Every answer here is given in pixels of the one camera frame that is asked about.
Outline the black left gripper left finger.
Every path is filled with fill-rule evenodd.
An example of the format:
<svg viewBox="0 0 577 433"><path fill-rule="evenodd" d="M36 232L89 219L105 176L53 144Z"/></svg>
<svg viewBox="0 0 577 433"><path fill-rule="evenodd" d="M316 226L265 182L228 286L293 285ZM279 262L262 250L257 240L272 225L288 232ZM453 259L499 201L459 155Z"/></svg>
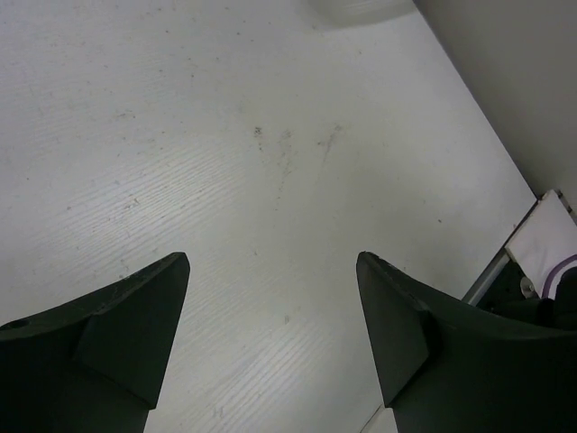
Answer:
<svg viewBox="0 0 577 433"><path fill-rule="evenodd" d="M1 327L3 432L142 432L188 288L187 256Z"/></svg>

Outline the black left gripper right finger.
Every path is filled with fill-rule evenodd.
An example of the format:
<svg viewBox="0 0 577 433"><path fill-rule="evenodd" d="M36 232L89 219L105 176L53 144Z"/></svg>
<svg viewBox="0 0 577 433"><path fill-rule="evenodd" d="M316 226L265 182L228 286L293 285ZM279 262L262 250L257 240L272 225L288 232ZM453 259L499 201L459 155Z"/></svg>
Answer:
<svg viewBox="0 0 577 433"><path fill-rule="evenodd" d="M499 312L374 253L360 253L356 273L382 398L399 431L575 431L575 270L553 299Z"/></svg>

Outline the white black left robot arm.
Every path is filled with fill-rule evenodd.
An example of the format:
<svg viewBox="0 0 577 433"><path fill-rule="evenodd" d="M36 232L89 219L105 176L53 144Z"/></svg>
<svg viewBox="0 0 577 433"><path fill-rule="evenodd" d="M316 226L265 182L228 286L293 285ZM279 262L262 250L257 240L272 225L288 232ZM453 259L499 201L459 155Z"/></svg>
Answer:
<svg viewBox="0 0 577 433"><path fill-rule="evenodd" d="M74 299L163 254L183 251L188 294L149 432L393 432L371 358L354 262L371 250L461 297L502 246L537 288L576 264L576 228L552 194L510 240L431 203L409 211L372 199L275 210L256 203L174 218L123 241L85 233L1 239L1 316Z"/></svg>

